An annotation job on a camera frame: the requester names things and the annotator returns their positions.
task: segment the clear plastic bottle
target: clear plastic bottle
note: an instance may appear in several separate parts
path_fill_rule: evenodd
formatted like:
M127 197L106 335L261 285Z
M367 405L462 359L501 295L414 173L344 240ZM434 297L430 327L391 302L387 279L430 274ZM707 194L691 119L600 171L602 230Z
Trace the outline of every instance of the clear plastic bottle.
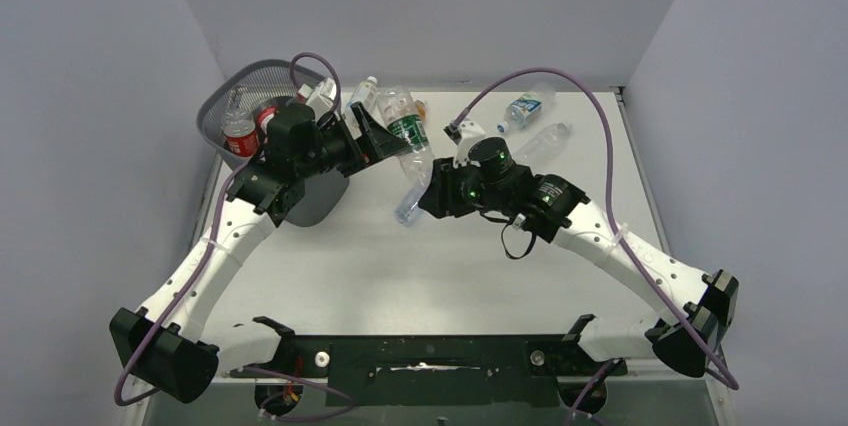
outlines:
M543 168L562 154L565 143L571 135L571 127L565 123L556 123L545 127L533 136L524 146L512 155L512 159L525 166L536 169Z
M386 129L406 140L411 147L409 153L398 156L404 174L413 184L426 186L430 182L435 157L412 95L402 86L385 89L377 96L377 109Z
M407 228L412 227L418 218L421 217L421 214L424 211L418 207L418 201L421 200L421 197L424 196L424 193L427 191L427 187L430 185L430 176L427 175L426 181L424 184L415 183L412 186L412 189L406 193L406 196L400 201L397 208L395 208L395 219L398 222Z
M506 134L507 131L526 128L539 116L543 106L551 107L554 101L556 101L556 90L553 86L548 83L536 83L506 107L504 120L497 125L498 132Z
M365 108L365 111L370 113L374 109L376 99L377 78L374 76L368 76L365 81L359 83L356 89L353 90L353 94L350 95L350 99L345 105L344 116L347 127L353 133L354 137L359 137L361 133L359 131L359 124L356 122L356 118L353 116L353 112L350 110L350 107L355 103L362 103L362 107Z

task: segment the green bottle label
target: green bottle label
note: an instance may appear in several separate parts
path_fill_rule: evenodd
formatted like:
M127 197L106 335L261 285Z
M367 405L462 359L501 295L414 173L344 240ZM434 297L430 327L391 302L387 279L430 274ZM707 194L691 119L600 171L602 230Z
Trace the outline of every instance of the green bottle label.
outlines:
M421 125L421 117L417 114L411 114L391 122L386 126L386 129L398 138L405 139L413 147L430 144L427 141L427 133L424 132L424 127Z

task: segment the cable tie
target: cable tie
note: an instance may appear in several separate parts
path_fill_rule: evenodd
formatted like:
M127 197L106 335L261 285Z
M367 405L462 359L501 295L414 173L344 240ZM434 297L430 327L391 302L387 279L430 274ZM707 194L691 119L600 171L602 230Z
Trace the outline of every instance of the cable tie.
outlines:
M604 248L604 258L608 258L610 257L610 255L612 255L612 252L615 250L615 248L618 247L618 244L621 242L621 240L624 239L624 235L627 234L628 230L629 227L627 226L627 223L622 224L621 227L618 228L618 232L615 233L615 236L612 237L612 241L610 241L610 244L607 245L606 248Z
M232 256L232 255L233 255L233 252L232 252L232 251L230 251L227 247L225 247L223 244L219 243L218 241L215 241L215 240L213 240L213 239L209 239L209 238L207 238L207 237L205 237L205 236L204 236L204 237L202 237L202 238L200 238L200 241L204 241L204 242L206 242L206 243L211 244L211 245L212 245L212 246L214 246L216 249L219 249L219 250L221 250L221 251L223 251L223 252L227 253L227 255L229 255L229 256Z

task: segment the white wall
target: white wall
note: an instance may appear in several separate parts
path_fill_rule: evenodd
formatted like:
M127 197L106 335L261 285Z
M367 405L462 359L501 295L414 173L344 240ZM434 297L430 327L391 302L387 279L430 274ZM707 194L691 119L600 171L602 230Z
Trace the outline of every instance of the white wall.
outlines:
M0 417L114 424L108 324L187 251L222 80L184 0L0 0Z
M538 65L568 69L601 87L621 86L635 70L671 1L188 3L226 74L259 59L290 58L305 49L325 54L347 84L373 73L384 84L481 89L506 73ZM475 83L451 82L461 80Z
M743 425L848 418L846 32L846 0L675 0L625 90L674 252L740 278Z

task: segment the mesh wastebasket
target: mesh wastebasket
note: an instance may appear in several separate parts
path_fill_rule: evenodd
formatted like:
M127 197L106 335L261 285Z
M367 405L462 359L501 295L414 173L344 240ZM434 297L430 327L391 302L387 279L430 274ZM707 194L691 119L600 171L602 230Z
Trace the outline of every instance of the mesh wastebasket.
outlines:
M203 139L215 147L230 168L247 161L231 153L226 147L221 130L229 108L241 108L256 113L256 109L272 98L294 97L297 87L290 78L291 64L287 61L267 59L253 63L230 78L203 103L197 113L197 128ZM298 84L315 87L324 78L318 73L295 66L294 77ZM327 111L315 111L320 117ZM321 222L344 194L349 180L336 170L306 180L306 195L292 208L286 221L296 226L314 226Z

